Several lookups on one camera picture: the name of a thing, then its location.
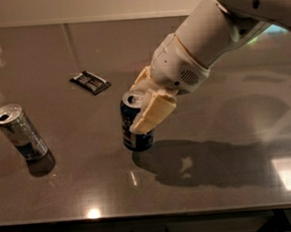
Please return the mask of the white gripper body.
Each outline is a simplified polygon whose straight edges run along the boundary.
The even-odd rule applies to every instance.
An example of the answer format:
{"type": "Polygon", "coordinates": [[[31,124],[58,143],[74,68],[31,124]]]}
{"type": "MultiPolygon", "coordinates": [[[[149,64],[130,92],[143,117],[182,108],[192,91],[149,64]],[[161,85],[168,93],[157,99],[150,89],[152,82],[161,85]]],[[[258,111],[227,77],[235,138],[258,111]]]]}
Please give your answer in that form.
{"type": "Polygon", "coordinates": [[[192,93],[208,79],[210,70],[197,62],[174,33],[167,35],[155,49],[150,75],[158,85],[180,94],[192,93]]]}

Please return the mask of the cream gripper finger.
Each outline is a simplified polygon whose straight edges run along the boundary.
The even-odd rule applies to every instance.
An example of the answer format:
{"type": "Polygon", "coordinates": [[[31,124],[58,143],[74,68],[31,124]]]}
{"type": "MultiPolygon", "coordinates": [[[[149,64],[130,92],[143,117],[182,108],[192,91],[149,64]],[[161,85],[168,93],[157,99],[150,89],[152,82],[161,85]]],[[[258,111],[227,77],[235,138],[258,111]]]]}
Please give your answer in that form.
{"type": "Polygon", "coordinates": [[[153,81],[150,79],[150,67],[146,66],[137,76],[135,82],[131,86],[131,91],[146,91],[153,88],[153,81]]]}
{"type": "Polygon", "coordinates": [[[141,111],[134,118],[130,132],[147,134],[165,118],[172,114],[176,107],[176,97],[165,89],[153,91],[148,89],[145,93],[141,111]]]}

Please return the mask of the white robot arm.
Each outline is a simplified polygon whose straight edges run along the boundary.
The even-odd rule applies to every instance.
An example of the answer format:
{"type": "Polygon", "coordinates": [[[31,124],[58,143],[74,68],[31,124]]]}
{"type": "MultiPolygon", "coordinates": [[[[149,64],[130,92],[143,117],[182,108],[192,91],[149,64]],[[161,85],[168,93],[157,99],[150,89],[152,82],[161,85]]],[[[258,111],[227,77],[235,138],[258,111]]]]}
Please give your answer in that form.
{"type": "Polygon", "coordinates": [[[158,45],[134,90],[145,101],[130,132],[146,134],[175,109],[175,96],[192,93],[212,65],[271,24],[291,32],[291,0],[203,0],[158,45]]]}

